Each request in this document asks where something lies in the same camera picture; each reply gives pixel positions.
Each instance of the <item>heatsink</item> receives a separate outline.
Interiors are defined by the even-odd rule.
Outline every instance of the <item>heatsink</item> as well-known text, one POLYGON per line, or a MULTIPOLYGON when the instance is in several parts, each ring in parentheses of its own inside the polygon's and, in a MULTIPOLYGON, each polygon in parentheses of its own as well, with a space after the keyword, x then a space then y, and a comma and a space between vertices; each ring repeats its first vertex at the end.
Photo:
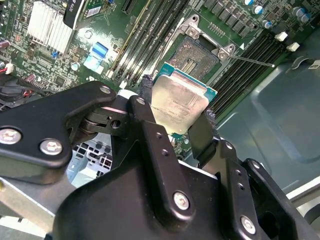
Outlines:
POLYGON ((64 24, 64 16, 42 1, 35 1, 27 35, 50 51, 64 54, 68 49, 75 31, 64 24))

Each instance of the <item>capacitor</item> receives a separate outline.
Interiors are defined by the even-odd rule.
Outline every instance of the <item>capacitor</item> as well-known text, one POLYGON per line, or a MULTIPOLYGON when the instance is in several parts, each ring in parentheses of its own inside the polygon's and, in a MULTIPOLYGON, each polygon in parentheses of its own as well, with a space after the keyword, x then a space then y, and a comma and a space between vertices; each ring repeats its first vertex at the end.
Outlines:
POLYGON ((0 41, 0 49, 5 49, 7 47, 10 47, 10 42, 8 40, 0 41))
POLYGON ((32 74, 28 75, 28 76, 24 79, 24 81, 25 81, 26 83, 31 83, 31 82, 33 82, 35 79, 36 79, 36 75, 32 73, 32 74))
POLYGON ((298 20, 302 23, 306 23, 310 20, 310 14, 308 14, 308 13, 304 14, 304 15, 298 17, 298 20))
POLYGON ((254 0, 243 0, 242 2, 243 2, 243 5, 249 6, 254 3, 254 0))
POLYGON ((73 71, 78 71, 79 68, 80 68, 80 63, 74 62, 74 63, 71 64, 71 69, 72 69, 73 71))
POLYGON ((296 16, 296 17, 302 17, 304 14, 306 13, 306 11, 302 8, 302 7, 294 7, 292 10, 292 15, 296 16))
POLYGON ((269 29, 272 27, 272 23, 268 20, 263 20, 262 21, 262 27, 265 28, 265 29, 269 29))
POLYGON ((262 14, 264 8, 260 5, 254 5, 252 8, 252 13, 253 14, 262 14))

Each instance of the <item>silver metal plate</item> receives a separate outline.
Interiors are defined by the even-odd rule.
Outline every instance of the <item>silver metal plate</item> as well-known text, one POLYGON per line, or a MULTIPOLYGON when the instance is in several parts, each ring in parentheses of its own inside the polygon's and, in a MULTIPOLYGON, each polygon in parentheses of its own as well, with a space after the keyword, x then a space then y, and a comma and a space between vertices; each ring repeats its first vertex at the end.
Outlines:
POLYGON ((208 106, 207 89, 174 72, 158 77, 152 89, 152 112, 168 134, 183 135, 208 106))

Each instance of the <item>screw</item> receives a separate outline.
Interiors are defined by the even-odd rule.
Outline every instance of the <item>screw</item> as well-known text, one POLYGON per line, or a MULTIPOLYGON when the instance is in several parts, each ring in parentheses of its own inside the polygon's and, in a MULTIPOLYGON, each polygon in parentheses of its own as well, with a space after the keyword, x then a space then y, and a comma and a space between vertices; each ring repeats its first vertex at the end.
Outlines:
POLYGON ((137 98, 136 101, 142 105, 145 105, 145 100, 143 100, 141 97, 137 98))
POLYGON ((252 164, 253 164, 253 166, 254 166, 256 169, 259 169, 259 168, 260 168, 259 164, 256 163, 255 161, 252 161, 252 164))
POLYGON ((224 58, 226 57, 226 54, 225 54, 224 52, 220 52, 220 53, 218 54, 218 57, 219 57, 220 59, 224 59, 224 58))
POLYGON ((12 128, 4 128, 0 130, 0 143, 16 144, 21 139, 21 133, 12 128))
POLYGON ((187 210, 189 208, 189 200, 187 196, 184 195, 182 192, 175 192, 173 195, 173 200, 177 207, 181 210, 187 210))
POLYGON ((195 30, 193 30, 193 29, 191 29, 191 30, 188 31, 188 35, 189 35, 190 37, 193 37, 195 34, 196 34, 196 32, 195 32, 195 30))
POLYGON ((229 142, 225 142, 225 145, 228 147, 228 149, 233 149, 232 145, 229 142))
POLYGON ((62 149, 62 144, 56 139, 47 139, 40 144, 41 152, 51 156, 60 154, 62 149))
POLYGON ((100 90, 105 94, 111 93, 110 88, 108 88, 107 86, 101 86, 100 90))
POLYGON ((246 216, 241 217, 241 223, 244 229, 250 233, 250 234, 255 234, 256 233, 256 228, 253 222, 246 216))

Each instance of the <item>motherboard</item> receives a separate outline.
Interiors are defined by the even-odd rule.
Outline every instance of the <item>motherboard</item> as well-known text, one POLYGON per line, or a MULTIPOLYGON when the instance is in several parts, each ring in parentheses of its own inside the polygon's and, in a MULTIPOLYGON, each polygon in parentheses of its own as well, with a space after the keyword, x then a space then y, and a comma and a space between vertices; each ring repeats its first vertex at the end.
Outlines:
POLYGON ((136 92, 168 63, 217 91, 208 107, 222 118, 303 45, 320 1, 4 0, 0 11, 6 74, 52 93, 89 81, 136 92))

